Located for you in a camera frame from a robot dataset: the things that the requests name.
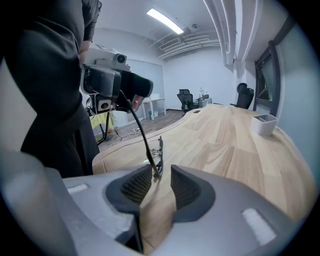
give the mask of fluorescent light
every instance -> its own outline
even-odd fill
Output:
[[[150,11],[148,11],[146,14],[150,15],[151,17],[154,17],[155,19],[157,19],[158,21],[162,22],[163,24],[167,25],[170,29],[172,29],[174,32],[176,32],[177,34],[181,34],[184,31],[178,27],[173,21],[171,21],[170,19],[168,19],[166,16],[164,16],[162,13],[158,12],[155,9],[151,9]]]

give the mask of eyeglasses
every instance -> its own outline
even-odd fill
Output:
[[[155,165],[155,167],[158,170],[158,173],[160,175],[160,177],[162,176],[162,171],[163,171],[163,165],[164,165],[164,161],[163,161],[163,148],[164,148],[164,143],[162,140],[162,137],[160,136],[160,138],[158,139],[154,139],[148,142],[149,148],[150,148],[150,153],[153,159],[154,163],[157,163]],[[150,161],[148,160],[148,158],[146,158],[143,161],[143,164],[150,164]],[[155,171],[152,172],[152,175],[155,178],[158,178],[156,175],[157,173]]]

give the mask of light wood tabletop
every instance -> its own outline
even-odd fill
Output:
[[[257,112],[210,104],[194,109],[177,121],[146,135],[162,136],[163,176],[143,200],[140,227],[144,243],[157,247],[171,229],[176,211],[170,187],[170,166],[181,165],[237,180],[272,202],[292,220],[306,216],[317,195],[315,181],[290,138],[276,128],[268,137],[251,133]],[[93,172],[113,172],[141,165],[146,159],[142,137],[124,141],[99,153]]]

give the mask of white desk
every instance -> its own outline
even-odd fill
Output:
[[[147,118],[147,116],[146,116],[146,110],[145,110],[145,103],[150,103],[151,119],[152,119],[152,120],[155,120],[154,107],[153,107],[152,103],[153,103],[153,102],[157,102],[157,101],[163,101],[164,115],[165,115],[165,116],[167,115],[166,106],[165,106],[165,98],[147,99],[147,100],[144,100],[144,101],[142,102],[143,115],[144,115],[144,118],[145,118],[145,119]]]

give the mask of person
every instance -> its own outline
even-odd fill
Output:
[[[19,37],[4,55],[13,79],[37,113],[21,151],[57,169],[62,178],[92,175],[99,148],[79,86],[102,4],[54,0],[45,7],[39,1],[37,6],[41,8],[21,25]]]

